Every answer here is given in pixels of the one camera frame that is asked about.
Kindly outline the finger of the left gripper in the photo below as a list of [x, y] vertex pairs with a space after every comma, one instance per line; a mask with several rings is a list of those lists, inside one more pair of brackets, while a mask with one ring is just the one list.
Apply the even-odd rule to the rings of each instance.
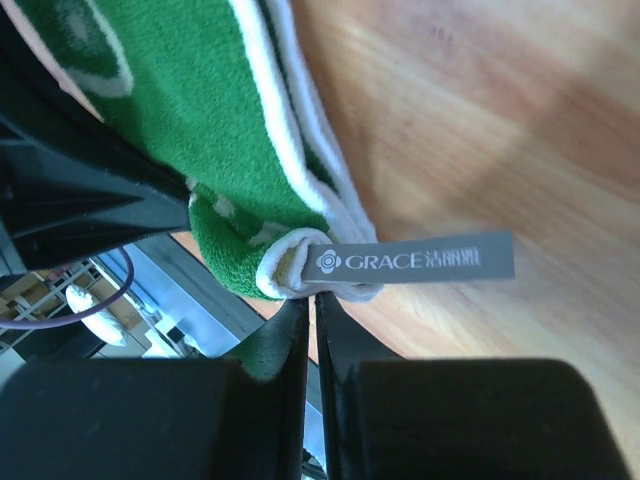
[[1, 12], [1, 270], [54, 268], [189, 229], [184, 180], [105, 126]]

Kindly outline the green dinosaur pattern towel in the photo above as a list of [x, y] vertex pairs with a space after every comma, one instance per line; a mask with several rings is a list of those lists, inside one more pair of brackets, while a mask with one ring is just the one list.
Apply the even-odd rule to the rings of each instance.
[[189, 192], [191, 232], [231, 292], [330, 293], [506, 280], [509, 232], [380, 243], [287, 1], [7, 1], [63, 90]]

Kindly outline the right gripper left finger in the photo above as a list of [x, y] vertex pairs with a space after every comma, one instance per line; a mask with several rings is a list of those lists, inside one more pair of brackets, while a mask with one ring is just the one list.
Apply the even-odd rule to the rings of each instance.
[[1, 390], [5, 479], [297, 479], [309, 306], [218, 358], [32, 362]]

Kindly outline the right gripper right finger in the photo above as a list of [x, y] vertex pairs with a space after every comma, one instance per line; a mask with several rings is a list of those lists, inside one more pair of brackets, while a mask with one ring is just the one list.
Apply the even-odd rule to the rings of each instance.
[[588, 382], [554, 359], [408, 360], [315, 298], [332, 479], [626, 479]]

